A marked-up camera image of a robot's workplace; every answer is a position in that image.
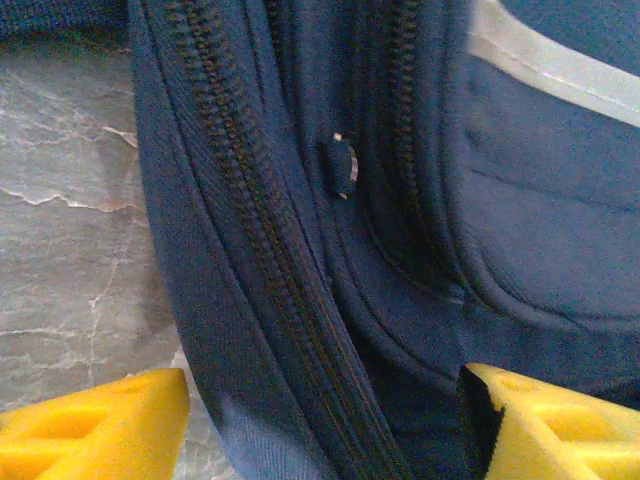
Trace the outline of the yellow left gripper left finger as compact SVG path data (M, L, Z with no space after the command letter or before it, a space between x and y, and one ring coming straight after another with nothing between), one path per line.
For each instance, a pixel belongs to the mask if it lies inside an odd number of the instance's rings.
M0 480L172 480L189 412L167 368L0 413Z

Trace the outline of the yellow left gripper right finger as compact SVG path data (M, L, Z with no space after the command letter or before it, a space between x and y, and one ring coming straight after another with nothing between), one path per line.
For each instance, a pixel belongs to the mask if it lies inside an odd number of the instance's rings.
M473 480L640 480L640 411L477 363L459 397Z

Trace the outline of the navy blue backpack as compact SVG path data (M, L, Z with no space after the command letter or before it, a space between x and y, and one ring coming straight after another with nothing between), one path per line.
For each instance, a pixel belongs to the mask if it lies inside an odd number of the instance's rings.
M109 22L244 480L480 480L474 363L640 410L640 0L0 0Z

